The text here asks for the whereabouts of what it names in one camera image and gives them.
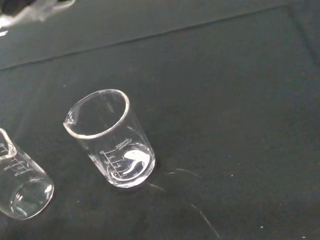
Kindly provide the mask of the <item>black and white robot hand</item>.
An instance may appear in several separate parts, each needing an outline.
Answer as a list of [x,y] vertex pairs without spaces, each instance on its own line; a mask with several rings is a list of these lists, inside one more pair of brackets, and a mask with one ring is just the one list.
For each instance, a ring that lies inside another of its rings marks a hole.
[[0,26],[10,28],[33,22],[43,22],[75,4],[75,0],[2,0]]

